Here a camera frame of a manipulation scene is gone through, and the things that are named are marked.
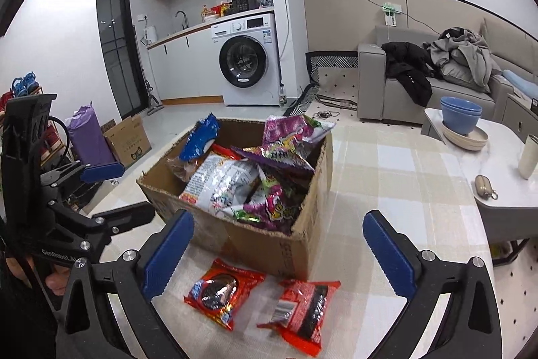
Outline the person's left hand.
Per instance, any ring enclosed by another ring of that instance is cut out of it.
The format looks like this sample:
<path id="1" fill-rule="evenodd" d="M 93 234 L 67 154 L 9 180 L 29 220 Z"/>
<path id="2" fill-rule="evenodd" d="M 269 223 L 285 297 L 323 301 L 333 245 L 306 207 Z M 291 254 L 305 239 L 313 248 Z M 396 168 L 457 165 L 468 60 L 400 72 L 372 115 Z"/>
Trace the person's left hand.
<path id="1" fill-rule="evenodd" d="M 5 261 L 6 265 L 8 266 L 8 269 L 11 271 L 14 277 L 18 278 L 18 280 L 21 280 L 26 286 L 31 288 L 31 283 L 29 279 L 27 278 L 26 274 L 24 273 L 24 270 L 16 261 L 16 259 L 8 257 L 5 259 Z M 54 295 L 63 296 L 68 285 L 69 275 L 69 268 L 54 265 L 52 268 L 52 273 L 50 273 L 49 276 L 45 279 L 46 286 L 50 289 L 51 292 L 53 292 Z"/>

